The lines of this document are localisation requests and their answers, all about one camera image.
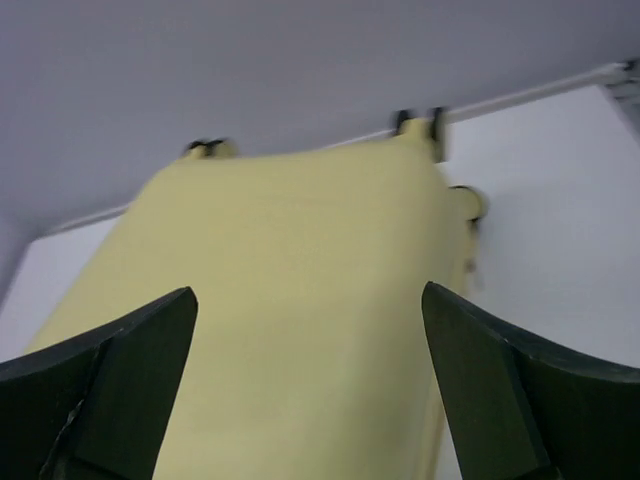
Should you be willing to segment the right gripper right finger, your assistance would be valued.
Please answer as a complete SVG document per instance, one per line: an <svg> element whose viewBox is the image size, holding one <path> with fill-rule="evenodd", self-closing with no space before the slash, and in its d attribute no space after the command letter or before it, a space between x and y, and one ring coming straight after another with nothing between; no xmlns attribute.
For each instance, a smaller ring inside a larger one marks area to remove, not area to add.
<svg viewBox="0 0 640 480"><path fill-rule="evenodd" d="M639 371L429 282L426 339L465 479L636 479Z"/></svg>

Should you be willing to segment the yellow hard-shell suitcase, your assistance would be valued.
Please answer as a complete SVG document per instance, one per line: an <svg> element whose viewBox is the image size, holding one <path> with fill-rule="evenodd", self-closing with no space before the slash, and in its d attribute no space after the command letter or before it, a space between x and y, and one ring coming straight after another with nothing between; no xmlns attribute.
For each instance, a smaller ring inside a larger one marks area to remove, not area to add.
<svg viewBox="0 0 640 480"><path fill-rule="evenodd" d="M254 158L195 147L142 189L30 342L190 287L198 316L158 479L429 479L443 406L428 282L465 288L482 198L440 170L446 118Z"/></svg>

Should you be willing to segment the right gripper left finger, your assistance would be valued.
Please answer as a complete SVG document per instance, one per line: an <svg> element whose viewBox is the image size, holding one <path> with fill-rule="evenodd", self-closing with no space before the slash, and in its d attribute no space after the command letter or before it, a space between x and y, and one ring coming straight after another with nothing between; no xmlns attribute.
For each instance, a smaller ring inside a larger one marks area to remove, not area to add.
<svg viewBox="0 0 640 480"><path fill-rule="evenodd" d="M2 478L152 478L197 312L180 288L2 363Z"/></svg>

